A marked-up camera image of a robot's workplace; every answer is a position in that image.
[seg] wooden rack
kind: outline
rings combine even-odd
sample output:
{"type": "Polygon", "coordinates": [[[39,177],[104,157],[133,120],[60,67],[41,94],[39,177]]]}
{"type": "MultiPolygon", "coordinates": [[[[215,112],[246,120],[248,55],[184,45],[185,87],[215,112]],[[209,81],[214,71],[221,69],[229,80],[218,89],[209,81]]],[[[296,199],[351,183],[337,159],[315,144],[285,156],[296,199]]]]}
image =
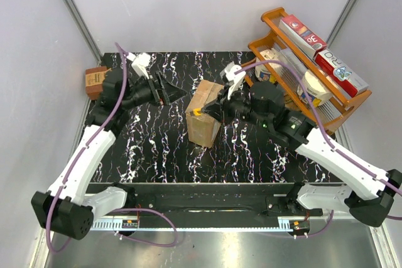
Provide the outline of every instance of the wooden rack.
{"type": "MultiPolygon", "coordinates": [[[[302,61],[305,66],[311,70],[314,75],[331,91],[333,97],[325,104],[318,106],[316,109],[321,117],[325,129],[329,134],[334,133],[349,117],[352,113],[359,108],[359,106],[371,95],[370,90],[366,90],[359,95],[352,98],[347,98],[336,86],[334,86],[325,75],[320,72],[319,67],[311,61],[285,34],[282,32],[278,25],[282,17],[287,16],[283,8],[277,8],[272,11],[265,12],[261,16],[261,20],[265,22],[270,31],[267,36],[259,40],[251,42],[248,47],[256,55],[256,58],[261,61],[264,60],[260,51],[270,49],[274,46],[281,49],[289,48],[292,52],[302,61]]],[[[247,66],[254,63],[256,59],[243,64],[247,66]]],[[[284,72],[282,76],[279,76],[270,64],[264,64],[269,72],[277,79],[278,83],[283,87],[286,93],[289,95],[295,105],[310,119],[317,122],[314,115],[297,96],[298,83],[294,76],[290,72],[284,72]]],[[[253,84],[253,81],[249,76],[246,76],[246,82],[249,86],[253,84]]]]}

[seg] marble tabletop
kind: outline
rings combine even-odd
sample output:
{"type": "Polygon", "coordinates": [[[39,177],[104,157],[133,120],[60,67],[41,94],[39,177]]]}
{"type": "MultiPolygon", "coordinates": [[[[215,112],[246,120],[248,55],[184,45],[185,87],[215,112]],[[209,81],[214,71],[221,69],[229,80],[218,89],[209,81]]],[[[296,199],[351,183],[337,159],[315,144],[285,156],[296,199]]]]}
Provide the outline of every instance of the marble tabletop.
{"type": "MultiPolygon", "coordinates": [[[[234,120],[222,126],[212,148],[188,141],[185,109],[202,79],[222,83],[220,71],[244,63],[250,52],[150,53],[150,72],[161,70],[189,92],[172,106],[143,105],[108,150],[93,182],[271,183],[339,182],[312,160],[273,144],[256,126],[234,120]]],[[[120,57],[106,53],[103,65],[118,68],[120,57]]],[[[135,74],[129,67],[129,76],[135,74]]]]}

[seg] small brown box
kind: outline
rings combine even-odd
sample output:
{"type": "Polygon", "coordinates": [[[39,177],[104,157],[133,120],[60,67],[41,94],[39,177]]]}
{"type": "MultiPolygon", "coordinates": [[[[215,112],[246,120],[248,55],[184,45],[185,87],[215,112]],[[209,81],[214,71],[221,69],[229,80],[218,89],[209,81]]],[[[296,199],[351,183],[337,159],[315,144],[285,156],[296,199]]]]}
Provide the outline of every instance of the small brown box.
{"type": "Polygon", "coordinates": [[[107,71],[106,66],[95,67],[85,71],[85,91],[91,100],[97,100],[103,91],[102,83],[107,71]]]}
{"type": "Polygon", "coordinates": [[[201,109],[205,104],[216,99],[222,85],[201,80],[197,90],[186,110],[188,140],[203,147],[212,147],[220,122],[217,122],[208,114],[203,114],[196,109],[201,109]]]}

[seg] white wall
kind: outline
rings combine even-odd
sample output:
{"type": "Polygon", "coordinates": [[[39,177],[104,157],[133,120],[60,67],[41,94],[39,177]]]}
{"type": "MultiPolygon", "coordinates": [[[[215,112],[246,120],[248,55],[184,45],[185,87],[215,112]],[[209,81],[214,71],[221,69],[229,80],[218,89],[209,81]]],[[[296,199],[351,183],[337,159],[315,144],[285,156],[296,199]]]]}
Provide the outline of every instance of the white wall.
{"type": "MultiPolygon", "coordinates": [[[[401,0],[359,0],[333,51],[370,85],[372,95],[347,121],[354,151],[382,169],[402,171],[401,0]]],[[[402,216],[402,198],[391,211],[402,216]]],[[[387,220],[399,261],[402,222],[387,220]]]]}
{"type": "Polygon", "coordinates": [[[283,6],[326,39],[347,0],[75,0],[103,52],[247,50],[283,6]]]}
{"type": "Polygon", "coordinates": [[[0,0],[0,261],[25,267],[30,200],[67,163],[96,61],[62,0],[0,0]]]}

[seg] cardboard box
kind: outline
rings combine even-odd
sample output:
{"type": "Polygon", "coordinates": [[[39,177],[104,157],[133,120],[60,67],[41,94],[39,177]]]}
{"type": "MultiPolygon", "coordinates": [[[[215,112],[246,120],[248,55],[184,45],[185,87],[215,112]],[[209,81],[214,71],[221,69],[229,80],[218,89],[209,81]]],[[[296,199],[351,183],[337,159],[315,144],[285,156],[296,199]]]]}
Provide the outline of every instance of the cardboard box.
{"type": "Polygon", "coordinates": [[[347,94],[355,97],[367,90],[367,84],[361,77],[353,72],[344,62],[339,60],[329,49],[319,52],[315,63],[321,67],[347,94]]]}
{"type": "Polygon", "coordinates": [[[212,147],[214,144],[220,122],[217,122],[213,117],[197,109],[201,109],[205,104],[216,99],[222,88],[222,85],[201,80],[185,111],[189,141],[203,147],[212,147]]]}
{"type": "Polygon", "coordinates": [[[310,31],[294,15],[283,17],[279,28],[312,60],[318,52],[327,47],[323,39],[310,31]]]}
{"type": "Polygon", "coordinates": [[[102,83],[107,72],[106,66],[95,67],[85,71],[85,91],[91,100],[97,100],[103,91],[102,83]]]}

